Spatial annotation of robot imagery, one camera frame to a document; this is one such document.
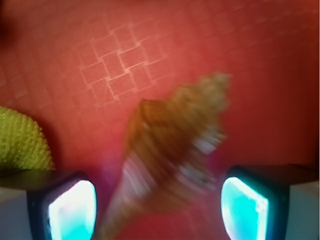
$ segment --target red wall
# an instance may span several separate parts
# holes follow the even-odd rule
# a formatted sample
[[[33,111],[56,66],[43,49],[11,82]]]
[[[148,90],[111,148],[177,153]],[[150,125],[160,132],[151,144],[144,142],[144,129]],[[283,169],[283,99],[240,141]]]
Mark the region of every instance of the red wall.
[[[119,238],[226,239],[220,186],[234,164],[310,163],[319,149],[317,0],[6,0],[0,105],[43,127],[59,169],[83,169],[106,207],[124,126],[141,98],[233,75],[217,191],[148,215]]]

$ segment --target red background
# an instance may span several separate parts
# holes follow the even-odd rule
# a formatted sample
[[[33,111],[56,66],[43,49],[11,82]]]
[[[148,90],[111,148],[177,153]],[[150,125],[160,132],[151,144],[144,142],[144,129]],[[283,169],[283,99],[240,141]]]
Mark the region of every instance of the red background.
[[[227,239],[220,187],[234,164],[310,163],[319,144],[318,0],[6,0],[0,105],[43,127],[59,169],[82,169],[105,209],[139,99],[232,74],[217,191],[133,221],[120,239]]]

